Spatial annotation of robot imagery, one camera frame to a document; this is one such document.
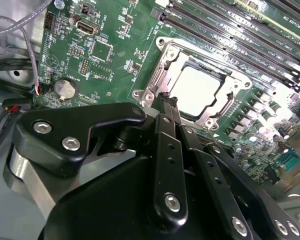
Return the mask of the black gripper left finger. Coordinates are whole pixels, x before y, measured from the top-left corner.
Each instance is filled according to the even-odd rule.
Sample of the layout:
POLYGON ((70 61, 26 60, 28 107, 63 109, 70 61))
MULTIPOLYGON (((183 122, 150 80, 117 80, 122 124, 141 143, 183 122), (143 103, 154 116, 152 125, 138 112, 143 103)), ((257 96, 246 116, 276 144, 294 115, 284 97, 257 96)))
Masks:
POLYGON ((168 97, 161 93, 148 109, 122 102, 23 113, 12 135, 10 173, 47 222, 66 194, 125 161, 149 158, 150 221, 180 229, 189 216, 184 154, 168 97))

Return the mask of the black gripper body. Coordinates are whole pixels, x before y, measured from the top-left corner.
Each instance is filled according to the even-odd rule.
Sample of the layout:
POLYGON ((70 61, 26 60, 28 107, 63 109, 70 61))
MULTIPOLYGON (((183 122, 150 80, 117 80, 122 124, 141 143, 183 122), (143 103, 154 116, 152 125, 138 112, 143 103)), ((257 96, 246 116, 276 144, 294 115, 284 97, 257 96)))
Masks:
POLYGON ((188 219, 176 232, 150 220, 151 160, 134 157, 67 193, 54 206, 42 240, 224 240, 212 199, 184 173, 188 219))

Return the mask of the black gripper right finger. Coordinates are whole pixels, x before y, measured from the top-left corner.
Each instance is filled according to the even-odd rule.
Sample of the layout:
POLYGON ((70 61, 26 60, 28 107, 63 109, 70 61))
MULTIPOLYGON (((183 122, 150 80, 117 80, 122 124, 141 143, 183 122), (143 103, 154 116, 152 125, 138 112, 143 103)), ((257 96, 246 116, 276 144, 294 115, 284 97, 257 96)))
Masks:
POLYGON ((167 104, 183 152, 192 161, 196 178, 203 181, 213 201, 224 240, 300 240, 298 224, 257 185, 222 147, 202 146, 194 131, 181 123, 178 99, 167 104))

